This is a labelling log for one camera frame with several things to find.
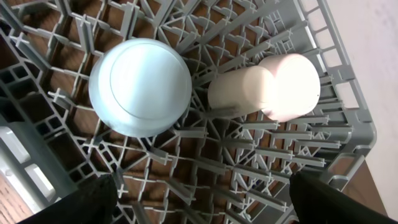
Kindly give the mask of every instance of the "gray plastic rack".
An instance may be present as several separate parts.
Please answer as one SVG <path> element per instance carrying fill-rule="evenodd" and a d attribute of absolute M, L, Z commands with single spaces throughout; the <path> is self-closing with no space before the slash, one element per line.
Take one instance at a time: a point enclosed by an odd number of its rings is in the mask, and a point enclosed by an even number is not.
<path fill-rule="evenodd" d="M 49 22 L 39 23 L 43 14 Z M 0 70 L 1 98 L 11 102 L 1 113 L 34 127 L 77 185 L 112 173 L 120 197 L 114 222 L 287 223 L 296 219 L 290 174 L 305 170 L 342 190 L 376 142 L 325 0 L 0 0 L 0 15 L 4 46 L 16 58 Z M 137 37 L 172 46 L 192 74 L 186 113 L 153 138 L 115 133 L 84 100 L 94 61 Z M 221 119 L 228 111 L 209 109 L 207 86 L 219 73 L 289 53 L 319 73 L 310 114 L 278 123 L 262 113 Z M 356 106 L 339 85 L 351 87 Z M 336 173 L 341 161 L 347 169 Z"/>

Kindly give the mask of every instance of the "cylindrical container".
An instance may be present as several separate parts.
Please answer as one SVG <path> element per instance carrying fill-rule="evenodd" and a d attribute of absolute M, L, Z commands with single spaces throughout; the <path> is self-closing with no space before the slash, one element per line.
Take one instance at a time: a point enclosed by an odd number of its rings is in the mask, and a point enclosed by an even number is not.
<path fill-rule="evenodd" d="M 285 122 L 311 112 L 320 95 L 320 81 L 312 62 L 299 54 L 266 57 L 259 63 L 275 78 L 275 103 L 262 112 Z"/>
<path fill-rule="evenodd" d="M 159 134 L 187 109 L 192 81 L 174 49 L 157 40 L 127 40 L 105 53 L 90 75 L 91 104 L 113 130 L 142 138 Z"/>
<path fill-rule="evenodd" d="M 241 68 L 219 75 L 210 83 L 208 101 L 211 109 L 236 107 L 236 118 L 259 110 L 272 108 L 274 76 L 260 66 Z"/>

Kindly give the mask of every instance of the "black object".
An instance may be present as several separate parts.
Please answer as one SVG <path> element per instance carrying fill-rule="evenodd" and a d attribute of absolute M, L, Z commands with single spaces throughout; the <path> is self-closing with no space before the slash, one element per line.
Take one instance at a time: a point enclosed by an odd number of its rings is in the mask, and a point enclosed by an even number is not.
<path fill-rule="evenodd" d="M 289 191 L 300 223 L 397 223 L 303 172 L 290 177 Z"/>
<path fill-rule="evenodd" d="M 109 224 L 117 201 L 112 176 L 102 175 L 19 224 Z"/>

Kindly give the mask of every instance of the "wall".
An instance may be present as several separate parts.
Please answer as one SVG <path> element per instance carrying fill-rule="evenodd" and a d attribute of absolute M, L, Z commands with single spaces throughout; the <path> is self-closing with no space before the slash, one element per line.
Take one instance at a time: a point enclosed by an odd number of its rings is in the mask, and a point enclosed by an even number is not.
<path fill-rule="evenodd" d="M 398 1 L 328 3 L 376 124 L 366 161 L 387 214 L 398 220 Z"/>

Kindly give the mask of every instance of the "white cup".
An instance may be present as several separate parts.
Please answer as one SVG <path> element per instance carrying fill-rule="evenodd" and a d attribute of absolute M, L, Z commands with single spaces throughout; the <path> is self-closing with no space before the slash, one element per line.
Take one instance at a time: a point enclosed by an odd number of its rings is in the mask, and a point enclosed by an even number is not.
<path fill-rule="evenodd" d="M 210 83 L 208 101 L 211 109 L 235 107 L 224 118 L 272 108 L 274 101 L 274 76 L 260 66 L 242 68 L 219 75 Z"/>
<path fill-rule="evenodd" d="M 300 54 L 275 55 L 259 66 L 268 69 L 275 80 L 275 102 L 262 112 L 272 120 L 286 122 L 306 115 L 317 105 L 320 96 L 318 72 L 308 58 Z"/>
<path fill-rule="evenodd" d="M 192 81 L 174 49 L 157 40 L 127 40 L 105 53 L 90 75 L 91 104 L 113 130 L 150 137 L 169 129 L 189 105 Z"/>
<path fill-rule="evenodd" d="M 280 122 L 311 112 L 319 95 L 317 70 L 299 54 L 270 56 L 257 66 L 221 74 L 208 89 L 211 109 L 234 108 L 224 118 L 261 110 Z"/>

